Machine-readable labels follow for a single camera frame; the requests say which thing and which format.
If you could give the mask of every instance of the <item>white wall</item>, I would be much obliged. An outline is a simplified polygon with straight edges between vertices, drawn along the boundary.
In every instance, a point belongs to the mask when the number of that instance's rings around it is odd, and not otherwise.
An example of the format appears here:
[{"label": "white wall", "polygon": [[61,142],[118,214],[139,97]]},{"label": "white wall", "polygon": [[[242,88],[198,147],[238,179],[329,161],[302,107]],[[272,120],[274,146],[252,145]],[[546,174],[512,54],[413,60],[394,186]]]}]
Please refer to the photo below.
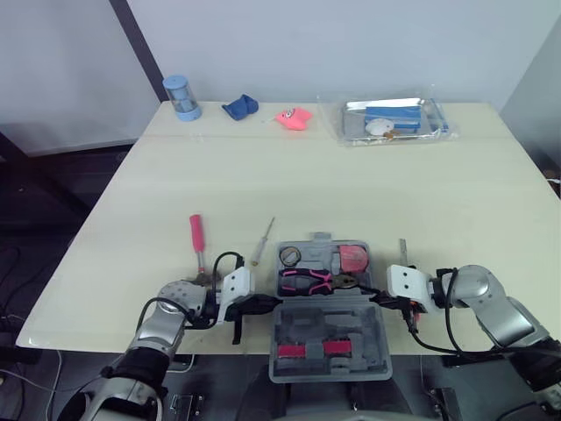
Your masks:
[{"label": "white wall", "polygon": [[546,153],[561,167],[561,19],[501,116],[534,161]]},{"label": "white wall", "polygon": [[500,109],[559,16],[559,0],[128,1],[162,73],[207,100],[435,83]]},{"label": "white wall", "polygon": [[0,131],[27,153],[130,142],[158,105],[107,0],[2,2]]}]

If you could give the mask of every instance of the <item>table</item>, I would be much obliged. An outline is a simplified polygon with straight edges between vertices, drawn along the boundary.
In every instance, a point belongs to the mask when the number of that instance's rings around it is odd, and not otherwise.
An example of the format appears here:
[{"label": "table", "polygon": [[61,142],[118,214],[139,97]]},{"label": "table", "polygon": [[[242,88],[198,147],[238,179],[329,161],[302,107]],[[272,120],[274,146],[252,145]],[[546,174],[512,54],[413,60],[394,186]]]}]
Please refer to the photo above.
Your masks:
[{"label": "table", "polygon": [[[273,293],[275,243],[331,232],[371,248],[381,286],[399,262],[425,272],[480,264],[561,337],[560,205],[496,112],[484,103],[444,107],[458,139],[431,145],[345,148],[330,137],[314,104],[305,132],[272,117],[287,103],[262,103],[235,122],[219,103],[179,121],[163,103],[127,155],[18,336],[19,346],[123,352],[144,302],[165,283],[193,277],[188,216],[202,213],[207,267],[223,251],[251,256],[272,216],[258,292]],[[224,262],[224,272],[232,263]],[[392,354],[427,353],[399,311],[384,310]],[[470,310],[452,312],[459,344],[491,345]],[[180,353],[268,353],[270,315],[190,332]],[[450,346],[444,318],[424,315],[420,336]]]}]

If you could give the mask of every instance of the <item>blue cylindrical container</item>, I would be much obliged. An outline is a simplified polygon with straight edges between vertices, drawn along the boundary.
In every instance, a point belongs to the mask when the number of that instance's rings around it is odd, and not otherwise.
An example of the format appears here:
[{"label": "blue cylindrical container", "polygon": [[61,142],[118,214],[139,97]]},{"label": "blue cylindrical container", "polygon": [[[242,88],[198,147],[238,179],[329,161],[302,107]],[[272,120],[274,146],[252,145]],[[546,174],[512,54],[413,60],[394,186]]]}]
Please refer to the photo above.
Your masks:
[{"label": "blue cylindrical container", "polygon": [[168,76],[163,82],[167,96],[175,108],[179,120],[197,120],[202,112],[196,103],[193,92],[189,87],[187,77],[181,75]]}]

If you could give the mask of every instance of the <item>red insert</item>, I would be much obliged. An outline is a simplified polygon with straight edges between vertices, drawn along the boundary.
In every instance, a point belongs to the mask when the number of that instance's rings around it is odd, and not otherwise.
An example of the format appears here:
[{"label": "red insert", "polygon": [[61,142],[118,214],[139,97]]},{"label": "red insert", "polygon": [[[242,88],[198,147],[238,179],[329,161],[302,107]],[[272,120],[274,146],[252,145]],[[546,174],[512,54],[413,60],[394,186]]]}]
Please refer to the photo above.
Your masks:
[{"label": "red insert", "polygon": [[306,358],[305,345],[279,345],[277,347],[279,358]]},{"label": "red insert", "polygon": [[323,342],[323,353],[330,355],[334,353],[351,353],[352,344],[350,340],[326,340]]}]

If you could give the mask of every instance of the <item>transparent bag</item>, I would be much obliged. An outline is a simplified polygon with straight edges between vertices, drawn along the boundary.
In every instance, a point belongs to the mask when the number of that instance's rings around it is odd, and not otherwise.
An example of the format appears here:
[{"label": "transparent bag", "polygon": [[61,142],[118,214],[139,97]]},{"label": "transparent bag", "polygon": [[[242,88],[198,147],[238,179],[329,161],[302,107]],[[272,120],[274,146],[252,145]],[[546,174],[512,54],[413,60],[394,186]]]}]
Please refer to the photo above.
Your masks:
[{"label": "transparent bag", "polygon": [[323,94],[317,102],[323,122],[345,146],[429,143],[457,134],[441,104],[419,91],[389,98]]}]

